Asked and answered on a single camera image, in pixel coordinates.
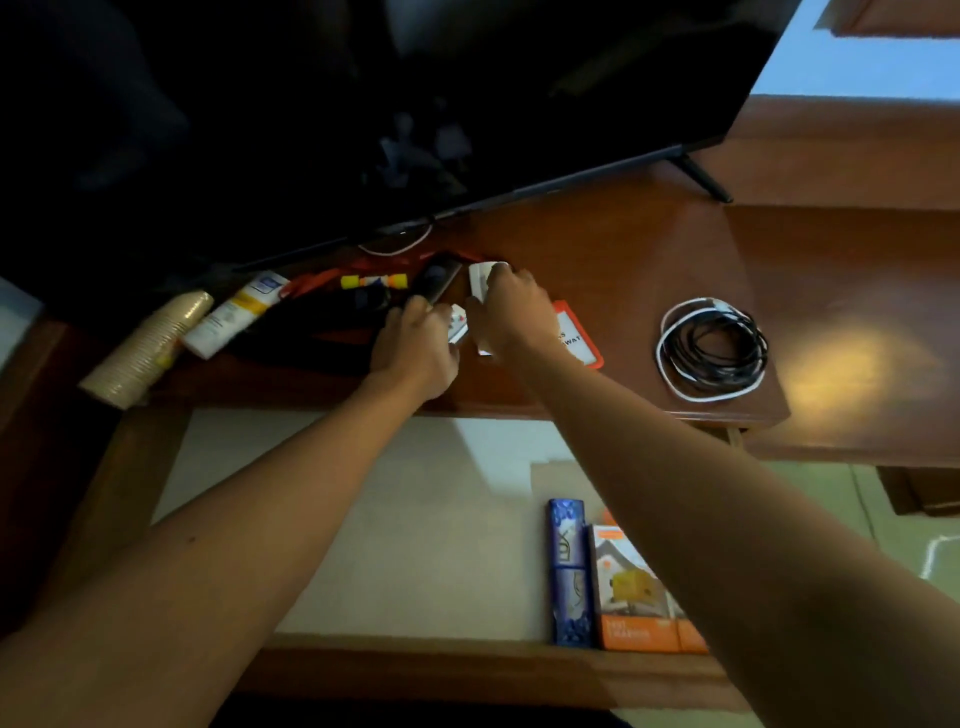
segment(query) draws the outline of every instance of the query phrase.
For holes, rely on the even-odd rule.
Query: sunscreen tube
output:
[[[181,340],[183,345],[201,359],[209,359],[277,303],[280,291],[289,282],[270,271],[261,273],[187,332]]]

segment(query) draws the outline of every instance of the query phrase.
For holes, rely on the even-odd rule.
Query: tiled floor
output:
[[[196,412],[155,517],[316,417],[306,412]],[[536,535],[546,498],[583,497],[549,492],[580,487],[572,482],[562,486],[556,473],[544,480],[551,469],[568,471],[562,463],[572,460],[550,423],[415,418],[378,460],[324,564],[279,629],[544,639],[545,588],[531,577],[545,569],[542,549],[537,538],[531,542],[522,533]],[[894,515],[873,468],[768,465],[849,528],[960,600],[960,519]],[[498,566],[491,569],[490,564]],[[365,594],[379,594],[385,585],[393,595],[389,616],[380,609],[358,608],[368,601]],[[708,711],[622,715],[643,728],[759,725],[751,715]]]

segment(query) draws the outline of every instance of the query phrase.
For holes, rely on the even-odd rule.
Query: orange box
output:
[[[677,622],[656,617],[600,616],[600,643],[604,649],[629,652],[679,652]]]
[[[679,652],[680,635],[662,582],[615,525],[590,527],[593,601],[604,649]]]
[[[698,655],[709,654],[710,650],[707,647],[707,642],[689,619],[677,619],[677,635],[680,637],[681,652],[693,652]]]

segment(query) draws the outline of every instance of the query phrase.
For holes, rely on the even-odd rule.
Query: remote control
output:
[[[464,267],[453,255],[438,253],[426,261],[420,274],[410,285],[411,296],[423,296],[430,305],[436,303],[447,286]]]

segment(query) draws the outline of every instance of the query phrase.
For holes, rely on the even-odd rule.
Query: wall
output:
[[[40,301],[0,279],[0,369],[40,312]]]
[[[834,37],[828,2],[802,2],[754,93],[960,101],[960,39]]]

